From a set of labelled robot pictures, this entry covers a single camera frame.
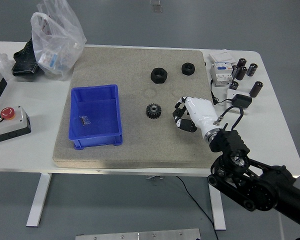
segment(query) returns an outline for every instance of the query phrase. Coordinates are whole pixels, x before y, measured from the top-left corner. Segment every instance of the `power cord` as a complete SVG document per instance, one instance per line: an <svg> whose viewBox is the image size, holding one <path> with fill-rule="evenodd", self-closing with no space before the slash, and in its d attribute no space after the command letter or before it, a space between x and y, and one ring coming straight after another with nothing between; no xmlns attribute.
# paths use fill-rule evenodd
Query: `power cord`
<svg viewBox="0 0 300 240"><path fill-rule="evenodd" d="M240 120L243 118L243 116L244 116L244 110L243 110L243 108L240 107L240 106L230 106L230 107L228 107L228 108L221 114L221 116L220 116L220 118L223 119L223 117L226 115L226 113L227 113L230 109L233 109L233 108L237 108L237 109L240 110L240 116L237 118L237 120L236 120L236 121L234 122L234 124L232 125L231 131L238 125L238 123L240 122Z"/></svg>
<svg viewBox="0 0 300 240"><path fill-rule="evenodd" d="M215 230L215 224L214 222L211 220L211 218L206 214L205 210L203 210L203 208L199 205L199 203L194 199L194 197L190 194L190 192L188 191L185 182L178 176L176 176L183 184L186 192L189 194L189 196L192 198L192 200L195 202L195 204L199 207L199 209L204 213L204 215L208 218L208 220L210 221L210 223L212 224L212 228L215 234L215 237L217 240L219 240L218 235L217 235L217 231Z"/></svg>
<svg viewBox="0 0 300 240"><path fill-rule="evenodd" d="M227 100L232 101L232 99L225 99L225 100L223 100L223 101L219 101L219 98L217 98L217 97L214 95L214 93L212 92L212 83L213 83L213 82L214 82L213 80L211 80L211 82L210 82L210 92L211 92L211 96L212 96L213 105L217 105L217 104L223 103L223 102L225 102L225 101L227 101Z"/></svg>

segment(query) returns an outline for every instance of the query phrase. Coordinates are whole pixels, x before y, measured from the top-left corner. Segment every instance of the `emergency stop button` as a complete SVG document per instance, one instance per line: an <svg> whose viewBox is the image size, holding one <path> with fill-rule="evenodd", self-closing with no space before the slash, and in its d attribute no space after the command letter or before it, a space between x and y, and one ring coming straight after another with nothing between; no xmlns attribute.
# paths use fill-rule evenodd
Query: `emergency stop button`
<svg viewBox="0 0 300 240"><path fill-rule="evenodd" d="M0 115L6 120L11 120L15 116L15 110L12 107L6 107L1 111Z"/></svg>

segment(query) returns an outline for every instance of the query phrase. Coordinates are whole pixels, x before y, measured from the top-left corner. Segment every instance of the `gray floor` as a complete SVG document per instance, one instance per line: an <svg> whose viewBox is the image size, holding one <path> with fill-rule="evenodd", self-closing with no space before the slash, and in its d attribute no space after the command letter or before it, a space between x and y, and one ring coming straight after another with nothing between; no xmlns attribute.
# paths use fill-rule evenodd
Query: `gray floor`
<svg viewBox="0 0 300 240"><path fill-rule="evenodd" d="M0 41L30 39L38 2L0 0ZM152 12L150 0L68 2L87 44L260 53L300 156L300 0L161 0L162 13ZM211 224L172 176L149 181L143 176L55 174L39 227L25 227L39 177L0 172L0 240L188 228L199 228L202 239L216 239ZM211 215L207 180L183 179ZM295 186L300 188L300 177ZM300 237L300 226L284 216L280 225L275 210L247 212L225 196L222 201L227 230L218 232L221 240Z"/></svg>

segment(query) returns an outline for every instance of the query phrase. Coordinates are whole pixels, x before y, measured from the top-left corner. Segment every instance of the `electrolytic capacitor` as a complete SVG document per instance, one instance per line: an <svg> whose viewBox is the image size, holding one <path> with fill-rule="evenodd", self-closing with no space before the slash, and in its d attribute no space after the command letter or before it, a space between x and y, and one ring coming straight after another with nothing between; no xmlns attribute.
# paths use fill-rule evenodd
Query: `electrolytic capacitor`
<svg viewBox="0 0 300 240"><path fill-rule="evenodd" d="M247 63L247 60L245 58L240 58L238 63L237 63L237 66L238 68L242 67L242 66L245 66Z"/></svg>
<svg viewBox="0 0 300 240"><path fill-rule="evenodd" d="M264 86L264 84L262 82L256 81L253 85L253 88L251 89L251 91L249 93L250 97L255 98L263 86Z"/></svg>
<svg viewBox="0 0 300 240"><path fill-rule="evenodd" d="M258 68L258 65L257 65L257 64L251 63L251 64L250 64L250 67L249 67L249 69L248 69L248 71L246 72L246 74L247 74L249 77L252 77L252 76L255 74L257 68Z"/></svg>
<svg viewBox="0 0 300 240"><path fill-rule="evenodd" d="M230 82L229 89L237 90L239 83L236 81Z"/></svg>
<svg viewBox="0 0 300 240"><path fill-rule="evenodd" d="M232 79L235 79L235 78L236 78L237 73L238 73L238 66L237 66L237 65L233 65L233 66L232 66L232 73L231 73Z"/></svg>
<svg viewBox="0 0 300 240"><path fill-rule="evenodd" d="M238 69L235 78L241 81L242 79L244 79L244 76L246 75L246 72L247 72L247 68L245 66L241 66Z"/></svg>

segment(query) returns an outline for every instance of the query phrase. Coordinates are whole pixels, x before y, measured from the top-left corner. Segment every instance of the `bolt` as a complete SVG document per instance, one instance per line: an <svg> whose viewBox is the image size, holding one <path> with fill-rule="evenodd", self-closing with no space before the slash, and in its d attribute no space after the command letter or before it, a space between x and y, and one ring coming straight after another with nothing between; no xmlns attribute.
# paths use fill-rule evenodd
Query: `bolt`
<svg viewBox="0 0 300 240"><path fill-rule="evenodd" d="M225 176L225 171L223 169L218 169L216 172L217 172L218 176L221 178L223 178Z"/></svg>
<svg viewBox="0 0 300 240"><path fill-rule="evenodd" d="M233 156L231 159L238 166L244 166L245 165L245 161L242 158L238 157L238 156Z"/></svg>

